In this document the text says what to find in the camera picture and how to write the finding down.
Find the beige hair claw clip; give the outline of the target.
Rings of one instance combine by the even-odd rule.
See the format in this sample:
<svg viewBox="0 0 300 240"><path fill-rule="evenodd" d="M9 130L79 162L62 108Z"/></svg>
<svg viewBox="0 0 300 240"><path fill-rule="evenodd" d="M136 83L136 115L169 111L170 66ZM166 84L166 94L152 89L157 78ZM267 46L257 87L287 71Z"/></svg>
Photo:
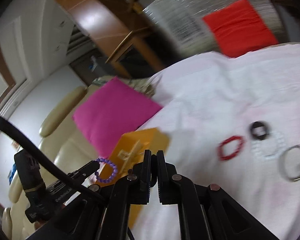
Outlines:
<svg viewBox="0 0 300 240"><path fill-rule="evenodd" d="M138 140L130 151L121 150L117 157L123 161L119 173L127 173L133 166L143 160L144 151L148 147L149 143L142 143Z"/></svg>

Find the beige leather sofa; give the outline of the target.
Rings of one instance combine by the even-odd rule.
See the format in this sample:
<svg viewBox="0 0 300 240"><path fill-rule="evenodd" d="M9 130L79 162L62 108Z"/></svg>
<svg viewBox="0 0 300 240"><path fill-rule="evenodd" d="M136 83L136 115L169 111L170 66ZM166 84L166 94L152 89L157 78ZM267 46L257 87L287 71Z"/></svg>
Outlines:
<svg viewBox="0 0 300 240"><path fill-rule="evenodd" d="M72 119L76 108L99 88L93 84L87 88L79 86L58 103L41 125L39 149L65 173L75 171L99 156ZM2 230L8 239L26 239L35 229L25 216L29 202L18 175L12 179L8 197L12 207L4 210Z"/></svg>

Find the orange cardboard box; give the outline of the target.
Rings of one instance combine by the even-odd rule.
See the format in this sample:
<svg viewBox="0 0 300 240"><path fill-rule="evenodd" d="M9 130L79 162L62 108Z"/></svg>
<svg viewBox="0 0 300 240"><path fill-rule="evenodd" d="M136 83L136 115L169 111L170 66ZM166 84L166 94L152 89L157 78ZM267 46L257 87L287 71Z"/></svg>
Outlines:
<svg viewBox="0 0 300 240"><path fill-rule="evenodd" d="M101 191L111 193L111 187L115 185L119 179L129 175L129 170L132 170L134 174L141 173L140 171L134 171L134 165L143 162L144 152L146 150L150 150L151 154L155 155L160 150L167 150L169 143L169 136L158 128L125 133L121 136L109 157L109 160L117 166L118 174L111 182L98 182L97 185L100 185ZM139 193L138 189L134 190L129 185L125 185L125 187L127 189L121 189L120 192L126 193L127 200L130 202L128 226L132 229L142 207L146 204L143 200L146 194L143 192Z"/></svg>

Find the magenta pillow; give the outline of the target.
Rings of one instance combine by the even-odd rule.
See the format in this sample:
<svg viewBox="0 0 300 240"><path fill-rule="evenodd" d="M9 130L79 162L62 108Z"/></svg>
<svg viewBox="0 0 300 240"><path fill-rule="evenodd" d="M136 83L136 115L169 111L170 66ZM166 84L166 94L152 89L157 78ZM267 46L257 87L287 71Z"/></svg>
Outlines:
<svg viewBox="0 0 300 240"><path fill-rule="evenodd" d="M98 155L107 158L121 135L135 131L161 109L161 105L115 77L89 96L72 119Z"/></svg>

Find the white pink bed blanket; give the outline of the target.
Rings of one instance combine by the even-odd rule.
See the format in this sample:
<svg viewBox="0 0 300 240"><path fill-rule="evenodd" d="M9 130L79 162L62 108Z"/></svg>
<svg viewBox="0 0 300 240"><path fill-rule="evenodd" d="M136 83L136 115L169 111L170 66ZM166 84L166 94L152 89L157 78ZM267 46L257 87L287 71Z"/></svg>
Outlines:
<svg viewBox="0 0 300 240"><path fill-rule="evenodd" d="M143 127L170 137L166 161L196 184L218 184L279 239L297 239L300 181L267 155L300 145L300 44L235 59L204 53L151 78L162 110Z"/></svg>

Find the wooden cabinet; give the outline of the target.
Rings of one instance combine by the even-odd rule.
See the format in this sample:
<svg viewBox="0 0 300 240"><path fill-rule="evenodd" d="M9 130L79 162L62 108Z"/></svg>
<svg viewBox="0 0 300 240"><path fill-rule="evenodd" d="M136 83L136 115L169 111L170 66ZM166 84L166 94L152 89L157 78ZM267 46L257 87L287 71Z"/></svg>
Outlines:
<svg viewBox="0 0 300 240"><path fill-rule="evenodd" d="M164 69L163 62L145 42L145 37L154 33L149 21L129 9L125 0L55 1L107 57L117 75L131 77L120 63L130 49L135 49L153 72Z"/></svg>

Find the red pillow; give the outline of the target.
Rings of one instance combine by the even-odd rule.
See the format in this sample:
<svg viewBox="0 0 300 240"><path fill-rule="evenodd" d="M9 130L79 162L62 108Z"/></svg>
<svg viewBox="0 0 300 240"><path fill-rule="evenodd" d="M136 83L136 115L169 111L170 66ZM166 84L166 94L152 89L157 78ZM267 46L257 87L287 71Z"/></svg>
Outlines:
<svg viewBox="0 0 300 240"><path fill-rule="evenodd" d="M238 0L203 17L222 54L239 57L279 44L248 0Z"/></svg>

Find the silver foil insulation panel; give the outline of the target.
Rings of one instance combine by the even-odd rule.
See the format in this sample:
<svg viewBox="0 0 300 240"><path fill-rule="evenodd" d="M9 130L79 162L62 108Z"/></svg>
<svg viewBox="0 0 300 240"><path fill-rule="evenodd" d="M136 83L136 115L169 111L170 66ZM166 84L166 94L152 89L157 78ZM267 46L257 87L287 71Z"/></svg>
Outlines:
<svg viewBox="0 0 300 240"><path fill-rule="evenodd" d="M155 0L143 12L154 27L183 58L207 51L218 45L203 17L238 0ZM249 0L279 42L287 41L280 17L270 0Z"/></svg>

